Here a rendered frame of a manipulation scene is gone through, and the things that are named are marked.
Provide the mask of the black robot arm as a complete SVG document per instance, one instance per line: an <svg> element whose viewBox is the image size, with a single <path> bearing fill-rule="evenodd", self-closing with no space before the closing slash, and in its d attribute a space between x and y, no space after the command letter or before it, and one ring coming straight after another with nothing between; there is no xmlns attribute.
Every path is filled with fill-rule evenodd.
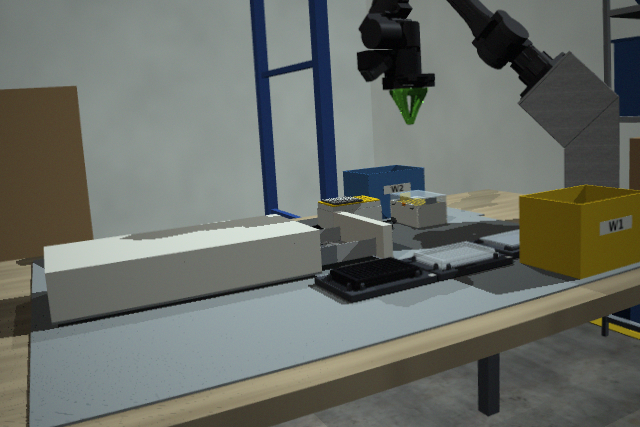
<svg viewBox="0 0 640 427"><path fill-rule="evenodd" d="M541 53L528 39L529 33L524 26L506 11L492 13L479 0L447 1L471 29L475 37L472 44L482 61L494 69L512 63L510 67L527 86L521 97L565 54L561 52L553 59L545 51ZM368 49L407 49L357 52L358 71L366 82L376 80L382 73L385 77L417 74L416 49L410 48L421 48L420 25L418 21L406 19L413 9L408 2L372 1L369 13L359 27L364 46Z"/></svg>

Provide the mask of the yellow open-top box labelled w1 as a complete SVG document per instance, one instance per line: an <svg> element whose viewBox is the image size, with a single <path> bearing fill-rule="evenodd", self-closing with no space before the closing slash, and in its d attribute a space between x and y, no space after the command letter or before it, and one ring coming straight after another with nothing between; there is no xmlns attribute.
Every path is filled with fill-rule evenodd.
<svg viewBox="0 0 640 427"><path fill-rule="evenodd" d="M520 263L583 279L640 262L640 190L581 185L519 196Z"/></svg>

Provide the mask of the grey flat mat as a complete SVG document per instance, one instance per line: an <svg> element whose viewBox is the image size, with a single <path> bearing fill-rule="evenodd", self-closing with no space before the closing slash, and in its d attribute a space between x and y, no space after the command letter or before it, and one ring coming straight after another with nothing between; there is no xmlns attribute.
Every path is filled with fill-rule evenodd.
<svg viewBox="0 0 640 427"><path fill-rule="evenodd" d="M447 207L447 223L393 225L393 258L519 229ZM33 260L29 427L65 427L418 334L640 268L583 279L520 263L351 303L322 274L52 325Z"/></svg>

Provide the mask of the blue open-top bin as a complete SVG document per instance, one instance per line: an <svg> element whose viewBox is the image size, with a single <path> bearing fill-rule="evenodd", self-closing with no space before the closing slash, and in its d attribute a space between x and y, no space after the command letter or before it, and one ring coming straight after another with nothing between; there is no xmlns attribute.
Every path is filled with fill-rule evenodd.
<svg viewBox="0 0 640 427"><path fill-rule="evenodd" d="M425 191L424 168L391 165L343 171L344 197L380 199L382 219L391 218L390 193Z"/></svg>

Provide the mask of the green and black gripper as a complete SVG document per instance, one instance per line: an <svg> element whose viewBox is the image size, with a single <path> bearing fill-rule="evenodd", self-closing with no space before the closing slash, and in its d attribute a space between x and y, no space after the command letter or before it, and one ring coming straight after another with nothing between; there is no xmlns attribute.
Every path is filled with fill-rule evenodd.
<svg viewBox="0 0 640 427"><path fill-rule="evenodd" d="M417 74L382 78L383 90L389 90L391 97L399 108L407 125L414 124L419 108L428 92L428 88L420 87L435 86L435 73L422 74L421 48L415 47L410 49L416 49ZM411 96L410 113L408 109L407 96Z"/></svg>

